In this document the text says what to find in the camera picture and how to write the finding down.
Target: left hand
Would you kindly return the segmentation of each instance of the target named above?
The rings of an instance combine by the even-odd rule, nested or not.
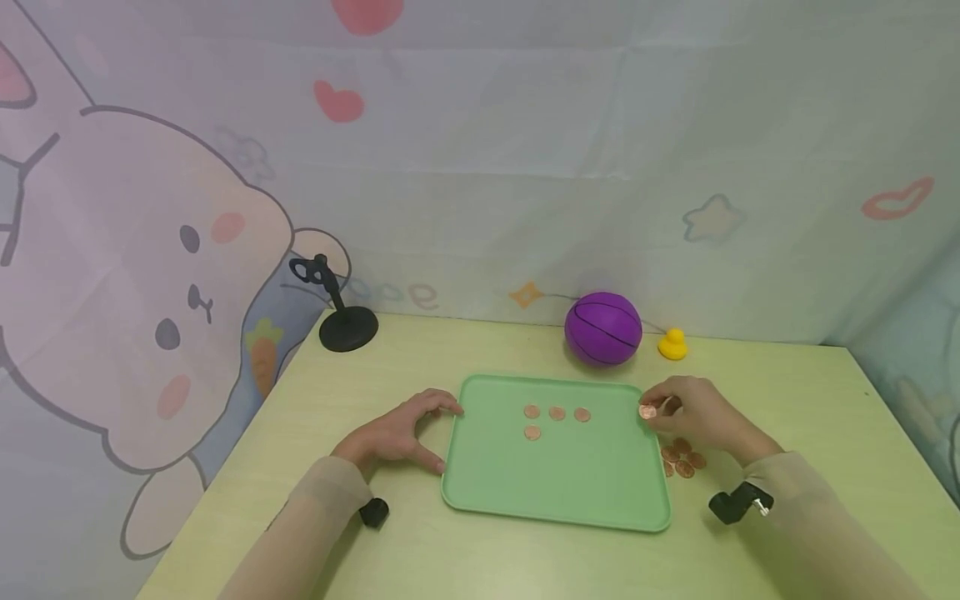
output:
[[[423,390],[397,408],[356,429],[330,453],[364,470],[373,459],[411,460],[424,468],[443,473],[446,463],[417,440],[417,423],[427,414],[437,418],[445,409],[463,415],[464,409],[450,392]]]

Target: green tray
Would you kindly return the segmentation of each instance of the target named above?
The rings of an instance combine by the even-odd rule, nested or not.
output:
[[[460,390],[444,501],[464,511],[658,532],[670,524],[660,443],[621,383],[477,374]],[[535,404],[540,416],[528,419]],[[553,420],[550,407],[565,409]],[[577,408],[590,420],[574,418]],[[527,440],[536,425],[540,438]]]

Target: bunny ear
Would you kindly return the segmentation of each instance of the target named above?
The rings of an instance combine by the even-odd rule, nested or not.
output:
[[[29,108],[35,102],[34,83],[0,41],[0,108]]]
[[[91,104],[19,0],[0,0],[0,160],[30,164]]]

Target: table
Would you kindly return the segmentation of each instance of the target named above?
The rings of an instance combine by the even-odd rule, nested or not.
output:
[[[689,339],[689,355],[674,363],[648,335],[627,365],[597,372],[575,362],[559,327],[380,319],[377,337],[347,354],[324,350],[314,328],[140,600],[215,598],[314,460],[411,394],[456,393],[474,372],[641,389],[671,374],[709,377],[784,447],[801,450],[931,597],[960,593],[956,553],[948,550],[960,540],[960,516],[844,348]],[[432,423],[423,442],[443,455],[450,426],[449,417]],[[733,527],[708,511],[710,497],[732,489],[739,471],[728,457],[705,454],[705,470],[668,479],[673,523],[658,535],[458,513],[441,500],[439,478],[388,465],[371,485],[390,503],[390,518],[379,532],[354,520],[317,597],[807,597],[788,548],[772,542],[756,511]]]

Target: purple ball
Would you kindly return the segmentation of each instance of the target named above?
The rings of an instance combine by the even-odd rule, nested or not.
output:
[[[643,326],[629,300],[610,292],[594,292],[570,307],[564,333],[577,358],[593,367],[612,367],[634,355]]]

